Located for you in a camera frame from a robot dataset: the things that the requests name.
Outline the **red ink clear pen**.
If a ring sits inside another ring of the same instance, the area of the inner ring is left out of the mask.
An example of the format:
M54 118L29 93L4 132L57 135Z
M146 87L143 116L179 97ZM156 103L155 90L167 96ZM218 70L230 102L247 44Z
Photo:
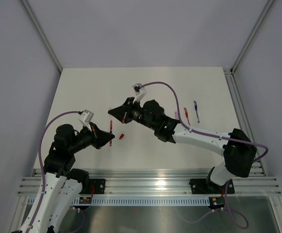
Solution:
M110 120L110 129L109 129L109 132L112 134L113 132L113 121ZM109 142L109 146L111 147L112 146L112 139L110 140Z

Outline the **red grip gel pen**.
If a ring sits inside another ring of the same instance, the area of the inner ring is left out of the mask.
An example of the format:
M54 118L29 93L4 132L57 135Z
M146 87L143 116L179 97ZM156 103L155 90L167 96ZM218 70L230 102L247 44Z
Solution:
M188 122L188 124L190 125L189 115L188 115L187 108L184 107L183 109L184 109L184 113L185 113L185 117L186 117L186 119L187 119L187 122Z

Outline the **blue grip gel pen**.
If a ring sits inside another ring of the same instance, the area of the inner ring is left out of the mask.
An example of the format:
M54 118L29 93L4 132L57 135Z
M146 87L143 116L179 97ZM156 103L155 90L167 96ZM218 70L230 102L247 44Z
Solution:
M197 106L197 102L195 100L194 100L194 108L195 108L195 112L196 112L197 122L200 123L200 119L199 119L199 115L198 115L198 106Z

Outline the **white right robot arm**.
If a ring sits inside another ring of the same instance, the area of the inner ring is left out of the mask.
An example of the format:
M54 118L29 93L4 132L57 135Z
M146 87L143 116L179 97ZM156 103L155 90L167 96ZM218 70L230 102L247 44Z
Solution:
M108 114L123 124L135 121L153 130L154 135L163 142L189 144L222 156L223 162L211 169L206 180L206 187L211 192L218 192L234 177L247 178L250 174L257 149L242 130L216 133L188 129L179 119L167 116L155 100L140 105L133 97L127 98L121 106L110 109Z

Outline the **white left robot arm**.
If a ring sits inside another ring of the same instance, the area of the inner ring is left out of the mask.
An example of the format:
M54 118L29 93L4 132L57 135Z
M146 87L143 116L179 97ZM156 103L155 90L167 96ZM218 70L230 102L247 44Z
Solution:
M74 155L89 146L100 149L114 137L92 122L79 132L70 124L59 126L44 160L42 181L35 201L17 232L57 233L76 196L95 192L89 173L72 167Z

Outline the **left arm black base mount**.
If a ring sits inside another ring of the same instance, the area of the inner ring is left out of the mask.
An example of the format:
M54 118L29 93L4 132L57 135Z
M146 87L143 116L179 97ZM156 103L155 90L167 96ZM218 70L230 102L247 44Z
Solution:
M105 193L106 180L105 179L88 179L82 182L82 190L80 194L91 195L93 194L104 194Z

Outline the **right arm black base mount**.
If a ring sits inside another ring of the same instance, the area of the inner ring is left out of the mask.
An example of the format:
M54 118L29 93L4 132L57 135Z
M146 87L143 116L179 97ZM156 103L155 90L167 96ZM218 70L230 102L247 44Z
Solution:
M189 185L191 187L192 194L203 194L203 195L221 195L225 194L225 190L227 190L227 194L235 194L235 189L233 186L233 182L231 182L231 186L226 185L219 186L212 182L206 182L206 178L202 179L190 179Z

